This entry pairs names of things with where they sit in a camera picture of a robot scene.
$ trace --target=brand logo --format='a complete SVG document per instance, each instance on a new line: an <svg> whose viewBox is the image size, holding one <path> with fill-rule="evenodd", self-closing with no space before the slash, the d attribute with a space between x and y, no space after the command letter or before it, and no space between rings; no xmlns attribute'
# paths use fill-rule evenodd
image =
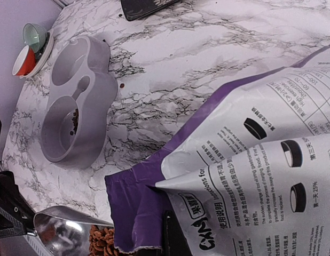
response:
<svg viewBox="0 0 330 256"><path fill-rule="evenodd" d="M204 217L195 221L192 224L192 226L199 228L198 236L202 237L202 240L199 243L199 248L204 251L208 251L211 250L212 248L215 248L215 240L212 237L213 232L212 229L207 226L206 221L208 221L208 218Z"/></svg>
<svg viewBox="0 0 330 256"><path fill-rule="evenodd" d="M179 196L181 196L184 200L191 219L198 219L206 214L202 203L197 199L194 194L179 193Z"/></svg>

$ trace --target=purple and white bag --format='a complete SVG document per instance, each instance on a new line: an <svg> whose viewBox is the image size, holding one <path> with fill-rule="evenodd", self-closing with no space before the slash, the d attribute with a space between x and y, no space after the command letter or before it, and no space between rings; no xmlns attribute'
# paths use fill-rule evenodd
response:
<svg viewBox="0 0 330 256"><path fill-rule="evenodd" d="M161 248L174 210L193 255L330 255L330 46L224 84L105 180L123 252Z"/></svg>

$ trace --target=pet food bowl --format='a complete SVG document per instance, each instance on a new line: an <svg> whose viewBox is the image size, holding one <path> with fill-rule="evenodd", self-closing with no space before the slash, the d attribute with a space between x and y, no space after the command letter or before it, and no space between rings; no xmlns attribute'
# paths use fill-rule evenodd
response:
<svg viewBox="0 0 330 256"><path fill-rule="evenodd" d="M40 139L50 162L84 169L99 156L107 112L117 94L109 58L109 46L89 36L70 41L58 55Z"/></svg>

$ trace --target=metal scoop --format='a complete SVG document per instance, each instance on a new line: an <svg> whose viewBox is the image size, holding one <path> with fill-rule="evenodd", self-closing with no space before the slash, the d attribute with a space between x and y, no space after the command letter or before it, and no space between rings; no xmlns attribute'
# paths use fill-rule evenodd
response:
<svg viewBox="0 0 330 256"><path fill-rule="evenodd" d="M0 238L38 236L55 256L88 255L92 225L113 227L66 206L35 213L20 195L13 173L0 172Z"/></svg>

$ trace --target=white marble surface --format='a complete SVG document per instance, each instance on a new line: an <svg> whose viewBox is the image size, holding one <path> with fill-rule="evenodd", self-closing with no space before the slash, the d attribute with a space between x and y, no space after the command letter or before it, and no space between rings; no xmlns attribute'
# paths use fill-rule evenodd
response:
<svg viewBox="0 0 330 256"><path fill-rule="evenodd" d="M104 176L164 145L222 84L291 65L330 43L330 0L184 0L128 22L118 0L82 0L54 24L45 67L23 87L4 152L21 193L39 211L62 204L110 220ZM107 139L87 170L49 163L38 136L50 66L77 35L106 39L124 83L107 115Z"/></svg>

